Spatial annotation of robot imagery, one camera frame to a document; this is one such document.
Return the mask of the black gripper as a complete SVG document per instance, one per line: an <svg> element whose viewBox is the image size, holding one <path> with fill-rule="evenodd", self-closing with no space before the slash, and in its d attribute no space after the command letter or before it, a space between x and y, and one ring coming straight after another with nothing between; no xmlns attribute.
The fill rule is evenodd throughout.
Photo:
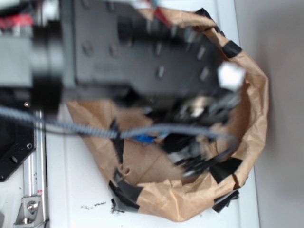
<svg viewBox="0 0 304 228"><path fill-rule="evenodd" d="M154 123L144 136L158 143L170 161L183 168L184 177L197 176L225 160L236 149L237 140L233 134L217 132L212 127L229 122L230 112L240 100L240 90L185 98L149 96L142 100L143 112ZM219 155L207 159L201 152L199 137L208 143L223 140L227 147Z"/></svg>

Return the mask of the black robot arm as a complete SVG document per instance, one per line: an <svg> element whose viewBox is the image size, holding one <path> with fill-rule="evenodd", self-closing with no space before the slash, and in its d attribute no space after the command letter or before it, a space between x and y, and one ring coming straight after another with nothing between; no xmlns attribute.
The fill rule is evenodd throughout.
<svg viewBox="0 0 304 228"><path fill-rule="evenodd" d="M12 96L0 103L1 119L18 124L53 125L87 136L111 139L123 161L123 142L151 133L164 136L164 150L192 176L229 156L235 136L211 131L224 124L238 104L240 86L224 85L219 49L191 26L167 26L146 19L124 3L68 1L60 21L34 26L29 38L2 37L0 66L5 77L25 83L1 84ZM22 102L53 113L62 100L108 98L141 108L155 124L119 130L38 117Z"/></svg>

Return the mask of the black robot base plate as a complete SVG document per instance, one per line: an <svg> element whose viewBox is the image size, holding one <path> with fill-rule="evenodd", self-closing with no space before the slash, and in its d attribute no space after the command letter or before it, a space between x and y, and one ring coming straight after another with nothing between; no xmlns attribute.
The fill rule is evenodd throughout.
<svg viewBox="0 0 304 228"><path fill-rule="evenodd" d="M0 181L11 175L34 151L34 123L29 120L0 117Z"/></svg>

